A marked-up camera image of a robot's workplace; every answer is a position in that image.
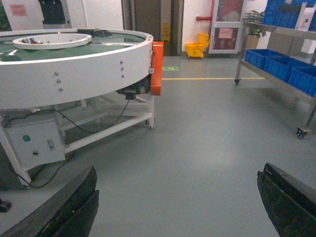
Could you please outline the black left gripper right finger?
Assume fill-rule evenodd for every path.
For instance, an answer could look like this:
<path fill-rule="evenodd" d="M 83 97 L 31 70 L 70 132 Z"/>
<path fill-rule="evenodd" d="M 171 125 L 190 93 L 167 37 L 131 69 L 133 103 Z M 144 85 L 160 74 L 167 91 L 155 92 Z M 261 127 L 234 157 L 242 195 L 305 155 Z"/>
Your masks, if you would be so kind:
<path fill-rule="evenodd" d="M 277 166 L 257 173 L 262 203 L 281 237 L 316 235 L 316 191 Z"/>

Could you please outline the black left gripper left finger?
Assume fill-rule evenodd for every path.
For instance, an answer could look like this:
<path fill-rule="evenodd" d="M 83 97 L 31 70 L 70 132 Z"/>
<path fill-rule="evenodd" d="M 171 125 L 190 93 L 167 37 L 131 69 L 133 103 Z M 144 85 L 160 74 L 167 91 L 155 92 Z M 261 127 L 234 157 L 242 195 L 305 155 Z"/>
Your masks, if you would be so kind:
<path fill-rule="evenodd" d="M 97 173 L 86 168 L 2 237 L 87 237 L 99 207 Z"/>

